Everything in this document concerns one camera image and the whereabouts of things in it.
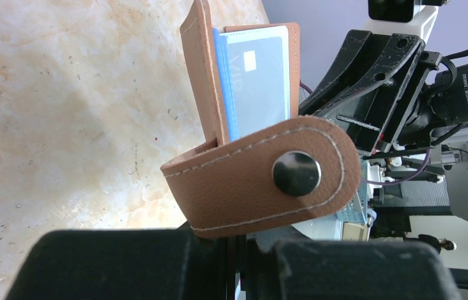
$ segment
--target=marble surface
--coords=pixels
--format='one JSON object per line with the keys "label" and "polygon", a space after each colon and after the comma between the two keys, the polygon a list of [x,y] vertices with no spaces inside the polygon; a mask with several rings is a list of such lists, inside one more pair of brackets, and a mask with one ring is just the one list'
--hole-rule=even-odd
{"label": "marble surface", "polygon": [[[0,1],[0,298],[49,231],[185,220],[159,167],[204,140],[191,2]],[[260,0],[210,7],[216,26],[267,22]]]}

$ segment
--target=beige tabletop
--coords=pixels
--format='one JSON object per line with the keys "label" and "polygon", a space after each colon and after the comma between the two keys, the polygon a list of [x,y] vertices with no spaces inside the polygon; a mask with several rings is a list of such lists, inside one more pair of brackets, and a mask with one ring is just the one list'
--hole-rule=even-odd
{"label": "beige tabletop", "polygon": [[[191,2],[0,1],[0,298],[44,233],[185,220],[159,167],[204,141]],[[267,22],[260,0],[210,7],[218,27]]]}

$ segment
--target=floor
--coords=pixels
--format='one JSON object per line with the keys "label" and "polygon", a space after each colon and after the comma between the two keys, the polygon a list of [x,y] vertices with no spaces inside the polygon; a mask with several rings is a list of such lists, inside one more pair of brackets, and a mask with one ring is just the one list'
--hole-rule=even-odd
{"label": "floor", "polygon": [[[178,26],[192,0],[0,1],[0,298],[62,228],[176,227],[159,167],[203,142]],[[209,0],[216,26],[260,0]]]}

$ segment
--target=wallet strap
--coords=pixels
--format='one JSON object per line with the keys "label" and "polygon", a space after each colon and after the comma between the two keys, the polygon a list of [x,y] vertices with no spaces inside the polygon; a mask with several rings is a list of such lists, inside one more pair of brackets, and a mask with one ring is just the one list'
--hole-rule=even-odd
{"label": "wallet strap", "polygon": [[[302,197],[274,184],[275,161],[303,151],[322,170],[318,188]],[[348,135],[317,117],[296,117],[217,147],[207,142],[161,170],[195,234],[219,238],[252,233],[333,214],[353,197],[360,180]]]}

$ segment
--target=brown leather wallet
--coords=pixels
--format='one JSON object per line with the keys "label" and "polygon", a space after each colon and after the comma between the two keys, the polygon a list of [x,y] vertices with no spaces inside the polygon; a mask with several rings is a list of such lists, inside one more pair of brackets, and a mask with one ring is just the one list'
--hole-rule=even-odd
{"label": "brown leather wallet", "polygon": [[[228,142],[207,1],[195,0],[181,25],[186,67],[206,143],[172,159],[161,170],[201,238],[252,233],[333,214],[357,190],[359,157],[348,135],[323,119],[294,117],[300,82],[298,25],[286,26],[290,53],[294,53],[290,61],[293,118]],[[226,27],[225,31],[251,28]],[[275,161],[289,151],[309,153],[321,166],[321,183],[306,196],[284,194],[273,181]]]}

